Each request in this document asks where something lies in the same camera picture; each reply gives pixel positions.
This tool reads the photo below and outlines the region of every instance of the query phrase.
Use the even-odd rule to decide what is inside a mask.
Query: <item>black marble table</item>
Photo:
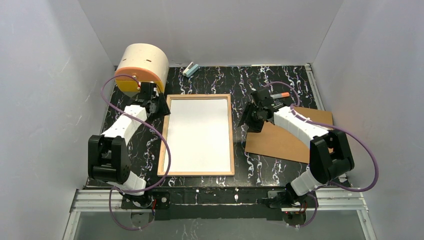
[[[201,67],[190,78],[183,76],[184,67],[169,69],[165,95],[168,94],[231,94],[235,176],[167,177],[163,187],[216,188],[216,187],[283,187],[306,170],[306,164],[245,152],[246,126],[236,127],[250,93],[269,82],[284,82],[300,95],[301,106],[316,109],[314,95],[304,66],[234,66]],[[282,84],[270,87],[272,93],[289,92]],[[295,100],[282,98],[286,104]],[[120,109],[129,97],[115,86],[111,102]],[[109,108],[103,130],[109,128],[119,114]],[[163,118],[147,121],[162,132]],[[147,185],[156,183],[161,141],[153,131],[141,126],[128,144],[131,170],[144,177]],[[105,183],[89,179],[87,187],[105,187]]]

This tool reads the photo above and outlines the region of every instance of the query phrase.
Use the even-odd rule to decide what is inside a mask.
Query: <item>cardboard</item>
[[[314,122],[333,124],[333,115],[330,111],[305,107],[295,107],[294,109]],[[309,164],[309,147],[284,128],[269,122],[265,122],[259,133],[247,133],[245,151]]]

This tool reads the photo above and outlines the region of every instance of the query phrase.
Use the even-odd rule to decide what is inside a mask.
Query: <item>whiteboard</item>
[[[171,114],[163,125],[172,156],[168,175],[233,176],[230,95],[169,95],[168,102]],[[162,143],[159,176],[165,174],[168,159]]]

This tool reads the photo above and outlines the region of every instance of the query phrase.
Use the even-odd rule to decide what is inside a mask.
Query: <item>orange marker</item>
[[[273,99],[281,99],[281,98],[287,98],[289,96],[290,96],[290,93],[283,92],[283,93],[273,94],[273,95],[271,95],[271,98],[273,98]]]

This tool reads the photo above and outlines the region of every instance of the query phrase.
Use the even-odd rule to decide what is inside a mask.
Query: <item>gray wall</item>
[[[313,62],[343,0],[79,2],[114,65],[148,43],[171,66],[227,66]]]
[[[346,0],[312,67],[334,121],[373,149],[380,179],[364,194],[379,239],[422,239],[424,2]],[[352,144],[355,186],[374,169]]]
[[[77,0],[2,1],[0,31],[1,239],[61,239],[113,65]]]

